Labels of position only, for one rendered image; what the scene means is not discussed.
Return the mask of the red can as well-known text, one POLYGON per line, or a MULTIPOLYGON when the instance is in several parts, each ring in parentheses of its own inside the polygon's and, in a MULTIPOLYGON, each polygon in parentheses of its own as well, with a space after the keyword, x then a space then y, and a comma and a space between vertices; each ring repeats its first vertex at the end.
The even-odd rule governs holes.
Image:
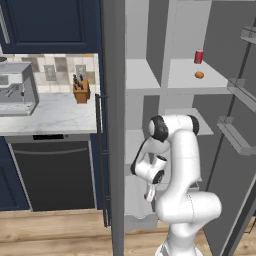
POLYGON ((195 64, 201 64, 203 60, 204 51, 203 50, 197 50, 195 52, 194 56, 194 63, 195 64))

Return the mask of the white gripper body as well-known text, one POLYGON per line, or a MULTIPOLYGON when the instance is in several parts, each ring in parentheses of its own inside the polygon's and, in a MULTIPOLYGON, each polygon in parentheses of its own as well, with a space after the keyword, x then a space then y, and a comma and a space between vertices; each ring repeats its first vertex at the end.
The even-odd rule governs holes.
POLYGON ((155 199, 155 195, 156 195, 156 185, 147 184, 147 189, 144 194, 144 199, 148 202, 152 202, 155 199))

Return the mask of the navy wall cupboard door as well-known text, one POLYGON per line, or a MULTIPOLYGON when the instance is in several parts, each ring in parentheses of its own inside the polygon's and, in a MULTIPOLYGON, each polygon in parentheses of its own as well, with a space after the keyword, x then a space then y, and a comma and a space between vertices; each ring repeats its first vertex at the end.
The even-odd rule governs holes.
POLYGON ((0 0, 10 44, 4 54, 97 53, 99 0, 0 0))

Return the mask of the silver coffee machine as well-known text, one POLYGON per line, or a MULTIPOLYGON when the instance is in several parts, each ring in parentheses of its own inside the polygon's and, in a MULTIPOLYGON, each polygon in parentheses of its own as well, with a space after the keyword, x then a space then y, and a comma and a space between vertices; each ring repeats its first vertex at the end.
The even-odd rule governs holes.
POLYGON ((0 63, 0 117, 30 116, 38 103, 32 63, 0 63))

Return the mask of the grey door shelf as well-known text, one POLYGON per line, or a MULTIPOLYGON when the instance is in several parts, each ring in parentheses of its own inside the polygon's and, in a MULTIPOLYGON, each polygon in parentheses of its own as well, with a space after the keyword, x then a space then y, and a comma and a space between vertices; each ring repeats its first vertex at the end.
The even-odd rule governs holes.
POLYGON ((240 38, 244 41, 256 45, 256 27, 245 26, 242 28, 240 38))
POLYGON ((245 79, 232 78, 228 80, 227 89, 251 111, 256 113, 256 96, 244 88, 245 79))
POLYGON ((220 116, 217 126, 239 155, 256 155, 256 146, 251 146, 233 126, 233 117, 220 116))

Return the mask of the grey fridge door with shelves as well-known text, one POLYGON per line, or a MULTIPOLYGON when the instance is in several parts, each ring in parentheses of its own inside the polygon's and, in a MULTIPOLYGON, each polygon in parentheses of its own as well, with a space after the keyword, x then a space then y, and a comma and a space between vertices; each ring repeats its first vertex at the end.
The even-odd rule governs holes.
POLYGON ((242 28, 256 27, 256 0, 216 1, 211 6, 204 60, 225 79, 224 92, 197 96, 194 105, 214 134, 199 141, 200 189, 216 194, 220 217, 204 227, 212 256, 233 256, 256 210, 256 155, 239 155, 217 126, 220 116, 233 117, 233 126, 256 146, 256 113, 228 89, 228 80, 245 79, 256 96, 256 45, 240 38, 242 28))

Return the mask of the grey wall socket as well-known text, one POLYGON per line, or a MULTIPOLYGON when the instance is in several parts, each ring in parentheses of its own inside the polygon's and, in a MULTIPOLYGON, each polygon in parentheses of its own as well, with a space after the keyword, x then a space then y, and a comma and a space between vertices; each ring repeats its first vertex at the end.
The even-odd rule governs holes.
POLYGON ((47 81, 56 81, 57 80, 55 68, 53 65, 45 65, 44 72, 45 72, 47 81))
POLYGON ((76 65, 76 75, 78 78, 83 77, 84 79, 87 78, 87 73, 86 73, 86 66, 85 65, 76 65))

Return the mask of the grey open fridge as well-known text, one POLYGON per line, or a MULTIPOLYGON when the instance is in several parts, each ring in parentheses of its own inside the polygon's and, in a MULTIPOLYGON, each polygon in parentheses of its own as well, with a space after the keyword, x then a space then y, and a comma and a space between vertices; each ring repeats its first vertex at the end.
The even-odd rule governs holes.
MULTIPOLYGON (((194 105, 197 96, 223 93, 225 79, 204 60, 194 63, 197 50, 203 50, 211 6, 216 1, 253 0, 150 0, 146 57, 129 60, 129 72, 143 66, 147 75, 126 84, 125 169, 131 165, 143 141, 149 137, 149 122, 154 116, 192 115, 199 121, 197 141, 214 134, 194 105), (195 73, 204 73, 203 79, 195 73)), ((203 191, 200 179, 190 191, 203 191)))

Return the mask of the wooden knife block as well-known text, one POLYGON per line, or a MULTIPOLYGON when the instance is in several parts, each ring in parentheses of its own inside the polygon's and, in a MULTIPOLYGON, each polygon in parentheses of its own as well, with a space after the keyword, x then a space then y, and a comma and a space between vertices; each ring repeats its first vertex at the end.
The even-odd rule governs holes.
POLYGON ((78 104, 86 104, 90 99, 89 81, 82 75, 73 75, 73 94, 78 104))

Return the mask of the black dishwasher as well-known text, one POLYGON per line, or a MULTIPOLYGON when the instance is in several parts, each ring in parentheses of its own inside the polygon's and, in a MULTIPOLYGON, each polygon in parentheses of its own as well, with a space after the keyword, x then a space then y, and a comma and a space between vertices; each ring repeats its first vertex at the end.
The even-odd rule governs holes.
POLYGON ((33 211, 95 207, 89 135, 6 136, 33 211))

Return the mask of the navy base cupboard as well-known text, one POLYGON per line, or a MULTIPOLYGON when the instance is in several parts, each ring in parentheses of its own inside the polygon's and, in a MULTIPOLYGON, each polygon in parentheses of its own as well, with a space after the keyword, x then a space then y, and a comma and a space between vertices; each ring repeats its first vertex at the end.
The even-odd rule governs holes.
POLYGON ((0 136, 0 211, 28 210, 29 204, 5 138, 0 136))

